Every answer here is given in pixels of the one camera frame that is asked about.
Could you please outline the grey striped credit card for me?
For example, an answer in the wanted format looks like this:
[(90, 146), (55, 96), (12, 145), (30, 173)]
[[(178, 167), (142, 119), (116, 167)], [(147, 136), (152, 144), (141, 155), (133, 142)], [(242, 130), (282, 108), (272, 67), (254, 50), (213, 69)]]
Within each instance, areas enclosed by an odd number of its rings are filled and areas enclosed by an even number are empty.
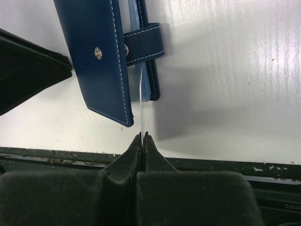
[(141, 125), (141, 145), (143, 146), (144, 141), (144, 112), (143, 112), (143, 68), (140, 71), (140, 81), (139, 81), (139, 101), (140, 101), (140, 125)]

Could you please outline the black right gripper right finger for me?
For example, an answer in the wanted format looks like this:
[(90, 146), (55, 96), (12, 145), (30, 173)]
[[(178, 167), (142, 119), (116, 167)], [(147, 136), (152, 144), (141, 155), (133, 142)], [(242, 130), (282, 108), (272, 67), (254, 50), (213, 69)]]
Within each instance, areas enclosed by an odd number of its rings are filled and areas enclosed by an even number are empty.
[(145, 134), (136, 176), (139, 226), (259, 226), (261, 214), (249, 182), (231, 171), (177, 170)]

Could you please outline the blue leather card holder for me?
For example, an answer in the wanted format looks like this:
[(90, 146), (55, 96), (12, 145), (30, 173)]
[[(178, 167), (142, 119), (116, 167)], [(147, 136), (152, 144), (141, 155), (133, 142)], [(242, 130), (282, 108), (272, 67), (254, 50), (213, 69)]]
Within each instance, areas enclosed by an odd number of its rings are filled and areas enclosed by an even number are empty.
[(136, 0), (139, 26), (125, 33), (116, 0), (57, 0), (55, 8), (89, 110), (125, 127), (134, 124), (127, 68), (143, 64), (147, 99), (160, 98), (155, 60), (165, 54), (161, 26)]

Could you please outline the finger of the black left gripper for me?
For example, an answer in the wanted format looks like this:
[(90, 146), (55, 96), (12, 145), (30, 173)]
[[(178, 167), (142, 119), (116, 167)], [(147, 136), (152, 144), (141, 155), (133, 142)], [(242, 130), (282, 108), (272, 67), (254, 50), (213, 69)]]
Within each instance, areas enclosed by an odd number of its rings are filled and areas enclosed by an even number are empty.
[(0, 31), (0, 113), (72, 76), (68, 57)]

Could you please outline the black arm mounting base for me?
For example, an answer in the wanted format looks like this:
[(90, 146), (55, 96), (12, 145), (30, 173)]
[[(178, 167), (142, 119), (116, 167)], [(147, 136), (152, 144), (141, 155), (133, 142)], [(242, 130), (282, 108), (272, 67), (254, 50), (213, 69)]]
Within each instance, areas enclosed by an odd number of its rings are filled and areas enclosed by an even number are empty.
[(130, 148), (107, 167), (0, 169), (3, 226), (298, 226), (287, 185), (238, 173), (180, 172)]

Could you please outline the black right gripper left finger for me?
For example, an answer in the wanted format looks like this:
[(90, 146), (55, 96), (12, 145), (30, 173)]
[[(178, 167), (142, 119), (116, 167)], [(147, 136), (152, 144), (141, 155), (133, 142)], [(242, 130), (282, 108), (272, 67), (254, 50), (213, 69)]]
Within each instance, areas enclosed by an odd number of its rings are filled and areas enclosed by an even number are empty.
[(3, 226), (133, 226), (141, 138), (102, 170), (24, 170), (0, 178)]

